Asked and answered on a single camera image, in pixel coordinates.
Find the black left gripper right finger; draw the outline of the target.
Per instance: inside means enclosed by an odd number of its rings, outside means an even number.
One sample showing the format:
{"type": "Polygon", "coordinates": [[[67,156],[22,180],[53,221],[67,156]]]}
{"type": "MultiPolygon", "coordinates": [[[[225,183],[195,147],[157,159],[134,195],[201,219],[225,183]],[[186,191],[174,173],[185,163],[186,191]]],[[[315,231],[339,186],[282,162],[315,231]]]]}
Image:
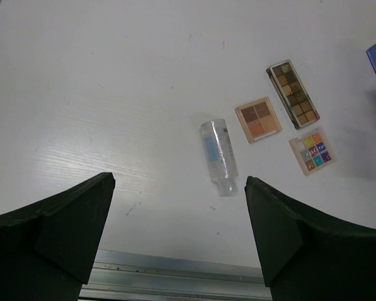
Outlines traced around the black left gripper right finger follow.
{"type": "Polygon", "coordinates": [[[376,300],[376,229],[299,202],[256,177],[245,186],[273,300],[376,300]]]}

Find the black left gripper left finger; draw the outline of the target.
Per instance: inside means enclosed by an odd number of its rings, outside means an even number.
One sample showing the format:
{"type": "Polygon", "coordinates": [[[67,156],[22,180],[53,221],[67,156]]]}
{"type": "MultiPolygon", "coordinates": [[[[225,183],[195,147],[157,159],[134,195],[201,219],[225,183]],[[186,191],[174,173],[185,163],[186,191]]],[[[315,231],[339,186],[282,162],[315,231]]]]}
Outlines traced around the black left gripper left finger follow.
{"type": "Polygon", "coordinates": [[[0,215],[0,300],[77,300],[112,202],[111,172],[0,215]]]}

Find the clear plastic bottle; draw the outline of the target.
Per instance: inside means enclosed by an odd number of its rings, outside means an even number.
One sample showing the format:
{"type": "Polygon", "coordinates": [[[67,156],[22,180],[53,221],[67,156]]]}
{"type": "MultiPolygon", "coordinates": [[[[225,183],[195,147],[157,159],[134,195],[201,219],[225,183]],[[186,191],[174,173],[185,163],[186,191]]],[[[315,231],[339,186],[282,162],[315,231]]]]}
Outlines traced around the clear plastic bottle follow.
{"type": "Polygon", "coordinates": [[[201,125],[201,137],[212,181],[221,196],[232,196],[238,188],[238,168],[229,132],[224,119],[214,119],[201,125]]]}

